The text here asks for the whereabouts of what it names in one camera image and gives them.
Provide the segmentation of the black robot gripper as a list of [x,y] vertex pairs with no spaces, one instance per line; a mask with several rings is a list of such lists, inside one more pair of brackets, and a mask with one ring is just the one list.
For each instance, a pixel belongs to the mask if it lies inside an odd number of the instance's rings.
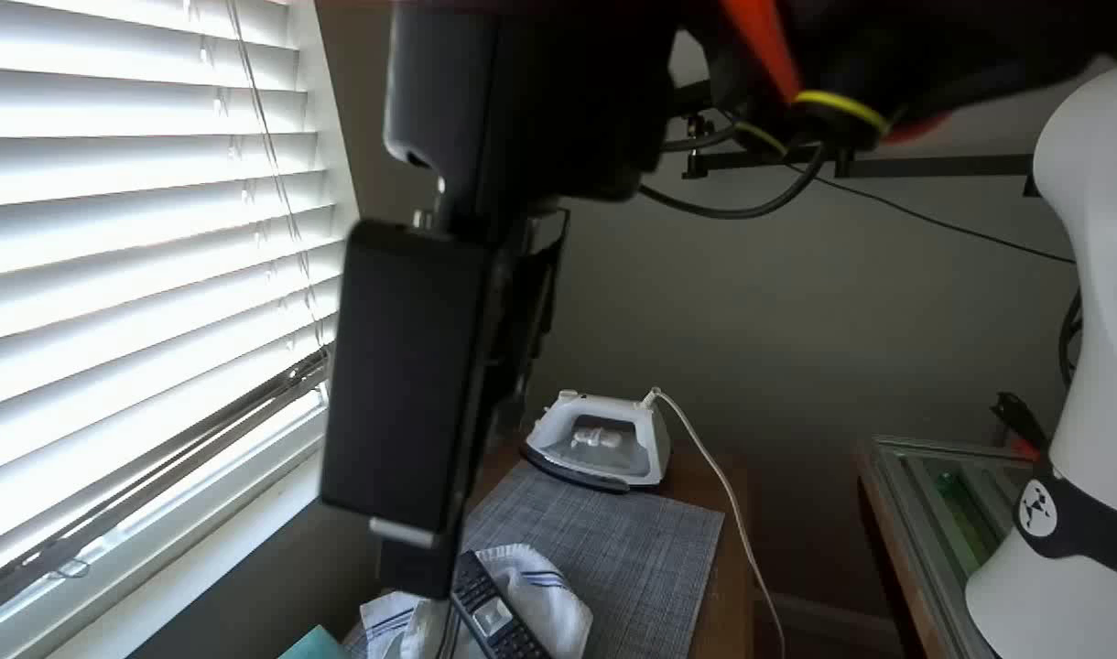
[[[447,233],[510,233],[557,198],[626,201],[669,118],[677,0],[397,0],[385,145],[439,179]],[[525,398],[552,327],[567,210],[525,224],[488,396]]]

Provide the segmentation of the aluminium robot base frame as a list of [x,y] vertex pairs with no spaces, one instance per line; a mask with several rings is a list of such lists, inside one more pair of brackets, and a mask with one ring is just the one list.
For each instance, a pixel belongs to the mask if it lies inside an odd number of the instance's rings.
[[862,512],[910,659],[999,659],[964,584],[1011,529],[1030,465],[998,448],[867,438]]

